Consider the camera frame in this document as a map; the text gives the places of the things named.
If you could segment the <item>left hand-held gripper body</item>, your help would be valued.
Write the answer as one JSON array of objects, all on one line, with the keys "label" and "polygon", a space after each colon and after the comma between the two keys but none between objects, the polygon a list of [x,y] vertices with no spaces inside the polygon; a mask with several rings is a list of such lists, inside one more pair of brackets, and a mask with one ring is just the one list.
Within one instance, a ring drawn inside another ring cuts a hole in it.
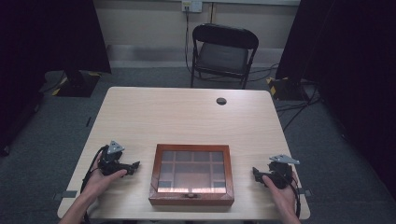
[{"label": "left hand-held gripper body", "polygon": [[124,147],[115,141],[111,141],[109,145],[102,147],[98,168],[103,175],[112,175],[120,170],[126,170],[128,175],[132,173],[131,165],[119,162],[123,150]]}]

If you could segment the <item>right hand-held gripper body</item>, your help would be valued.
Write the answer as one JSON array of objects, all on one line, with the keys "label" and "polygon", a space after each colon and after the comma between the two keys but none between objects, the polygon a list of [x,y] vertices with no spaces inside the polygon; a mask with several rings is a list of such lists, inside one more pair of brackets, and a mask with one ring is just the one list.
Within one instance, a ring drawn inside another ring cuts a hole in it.
[{"label": "right hand-held gripper body", "polygon": [[269,160],[269,172],[264,175],[268,176],[278,189],[284,189],[293,180],[291,166],[300,162],[284,154],[272,156]]}]

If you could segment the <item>wooden glass-lid box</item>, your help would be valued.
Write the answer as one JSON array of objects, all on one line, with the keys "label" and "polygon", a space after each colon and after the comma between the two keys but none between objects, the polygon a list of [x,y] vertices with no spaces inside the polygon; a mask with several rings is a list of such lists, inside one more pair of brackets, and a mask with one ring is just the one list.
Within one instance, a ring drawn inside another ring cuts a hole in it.
[{"label": "wooden glass-lid box", "polygon": [[229,146],[158,144],[148,199],[152,205],[231,206]]}]

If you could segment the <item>person's right hand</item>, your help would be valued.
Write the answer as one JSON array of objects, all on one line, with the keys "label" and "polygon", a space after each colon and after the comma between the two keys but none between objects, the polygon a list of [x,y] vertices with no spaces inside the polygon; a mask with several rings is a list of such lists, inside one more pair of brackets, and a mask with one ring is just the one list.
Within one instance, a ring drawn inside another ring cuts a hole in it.
[{"label": "person's right hand", "polygon": [[270,190],[279,214],[282,217],[295,217],[295,191],[297,189],[296,182],[292,181],[290,186],[287,186],[284,189],[279,189],[268,176],[265,175],[262,180]]}]

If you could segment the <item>person's left hand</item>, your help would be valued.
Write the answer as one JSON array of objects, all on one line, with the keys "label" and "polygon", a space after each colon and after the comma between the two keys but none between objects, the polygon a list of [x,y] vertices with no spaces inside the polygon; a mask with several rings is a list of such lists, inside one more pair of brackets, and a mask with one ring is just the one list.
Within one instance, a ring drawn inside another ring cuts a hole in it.
[{"label": "person's left hand", "polygon": [[127,174],[126,170],[119,170],[112,175],[103,175],[98,168],[98,162],[99,160],[96,159],[92,166],[88,183],[80,193],[80,195],[90,203],[94,202],[102,193],[104,193],[113,181],[118,180]]}]

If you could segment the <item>black stand base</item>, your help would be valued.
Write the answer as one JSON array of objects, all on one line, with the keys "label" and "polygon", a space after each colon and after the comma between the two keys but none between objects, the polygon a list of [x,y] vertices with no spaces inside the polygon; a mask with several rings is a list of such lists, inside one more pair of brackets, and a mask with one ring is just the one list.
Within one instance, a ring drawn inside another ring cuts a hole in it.
[{"label": "black stand base", "polygon": [[89,98],[100,79],[99,75],[66,70],[66,78],[53,92],[54,96]]},{"label": "black stand base", "polygon": [[308,96],[301,83],[293,82],[288,77],[267,78],[267,85],[272,96],[279,101],[307,101]]}]

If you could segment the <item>black curtain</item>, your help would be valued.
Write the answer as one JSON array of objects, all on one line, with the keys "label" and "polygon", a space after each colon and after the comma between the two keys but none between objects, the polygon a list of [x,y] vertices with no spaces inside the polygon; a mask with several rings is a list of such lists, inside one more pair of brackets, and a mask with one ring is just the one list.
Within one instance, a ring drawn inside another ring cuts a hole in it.
[{"label": "black curtain", "polygon": [[93,0],[0,0],[0,156],[59,70],[111,71]]},{"label": "black curtain", "polygon": [[318,83],[396,200],[396,0],[300,0],[276,76]]}]

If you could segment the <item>black folding chair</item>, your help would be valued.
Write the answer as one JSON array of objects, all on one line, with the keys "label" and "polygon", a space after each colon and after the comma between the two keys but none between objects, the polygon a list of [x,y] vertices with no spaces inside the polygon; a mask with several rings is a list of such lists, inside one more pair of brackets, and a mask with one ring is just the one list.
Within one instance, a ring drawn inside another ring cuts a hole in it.
[{"label": "black folding chair", "polygon": [[244,89],[257,48],[258,37],[251,31],[204,23],[192,31],[191,87],[195,73],[237,78]]}]

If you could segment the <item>white wall socket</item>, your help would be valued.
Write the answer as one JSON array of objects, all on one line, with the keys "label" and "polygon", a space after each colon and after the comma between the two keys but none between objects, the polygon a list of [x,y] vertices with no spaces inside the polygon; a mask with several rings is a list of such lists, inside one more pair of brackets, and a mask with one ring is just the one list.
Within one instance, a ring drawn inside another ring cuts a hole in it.
[{"label": "white wall socket", "polygon": [[183,12],[201,13],[203,10],[203,3],[201,1],[182,0],[181,10]]}]

